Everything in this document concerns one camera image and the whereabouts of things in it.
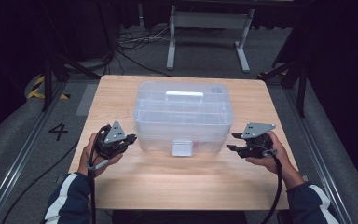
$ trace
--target person's hand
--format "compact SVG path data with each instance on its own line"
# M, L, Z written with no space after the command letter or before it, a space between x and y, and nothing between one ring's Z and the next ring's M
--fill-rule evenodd
M286 188L291 189L297 185L303 184L304 180L301 177L301 174L290 162L289 157L287 156L286 149L279 141L277 135L273 131L268 131L267 134L272 140L272 147L274 149L277 149L276 157L279 159L282 165L282 177ZM261 159L248 157L245 160L254 165L265 166L270 172L277 174L277 166L275 160L271 157L265 157Z
M282 145L282 143L279 141L277 135L273 131L267 132L269 138L272 140L272 147L274 149L277 149L276 157L280 160L282 166L292 166L292 163L289 160L289 157L287 156L286 149ZM246 161L254 164L254 165L261 165L265 166L270 172L277 174L277 166L275 163L275 160L271 157L265 157L265 158L254 158L254 157L248 157L245 159Z
M83 175L88 174L89 169L87 168L87 165L86 165L86 162L88 162L86 153L88 153L89 156L90 156L91 148L92 148L92 145L94 144L94 139L95 139L96 136L97 136L97 134L93 133L91 135L91 137L89 138L89 143L83 148L83 152L82 152L81 157L80 157L79 168L77 169L78 173L81 173ZM109 165L117 163L122 157L123 157L123 154L116 155L105 166L103 166L102 168L100 168L100 169L95 171L95 177L97 177L98 175L102 174ZM99 163L101 163L102 161L104 161L104 158L98 157L98 153L97 153L96 150L94 150L93 160L95 158L97 158L97 159L94 162L94 166L99 164Z

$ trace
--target jacket sleeve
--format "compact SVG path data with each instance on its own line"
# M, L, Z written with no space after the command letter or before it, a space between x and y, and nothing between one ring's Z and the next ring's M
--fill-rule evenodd
M320 188L310 182L287 190L287 199L290 214L296 224L338 223L329 212L330 200Z
M90 223L90 184L82 174L69 174L48 200L44 223Z

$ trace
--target box handle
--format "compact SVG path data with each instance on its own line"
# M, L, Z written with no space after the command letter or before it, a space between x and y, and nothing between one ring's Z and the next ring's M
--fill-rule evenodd
M173 139L171 150L174 157L191 157L193 155L193 141L188 139Z
M166 101L180 101L180 102L198 102L203 100L203 92L198 91L166 91Z

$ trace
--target metal frame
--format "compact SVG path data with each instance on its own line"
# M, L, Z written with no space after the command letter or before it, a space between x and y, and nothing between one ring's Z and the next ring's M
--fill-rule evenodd
M249 73L249 64L246 60L243 46L249 33L254 12L253 9L249 10L247 14L178 12L175 6L171 6L171 37L168 48L167 69L173 70L175 60L175 27L223 28L242 30L241 40L235 42L235 48L241 62L242 71Z

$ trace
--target wooden table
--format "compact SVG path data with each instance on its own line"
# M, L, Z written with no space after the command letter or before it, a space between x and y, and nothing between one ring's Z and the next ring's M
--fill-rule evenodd
M273 123L274 132L292 151L279 121L266 84L260 80L104 76L69 172L77 170L82 148L90 135L117 120L124 132L134 132L133 108L138 85L147 80L216 82L228 86L234 111L231 132L243 132L248 122ZM229 137L226 144L244 146ZM269 210L278 178L265 167L241 159L226 146L217 154L197 153L189 158L172 157L170 151L142 151L138 141L129 146L121 161L96 179L96 206L103 209L172 210ZM287 209L283 187L277 209Z

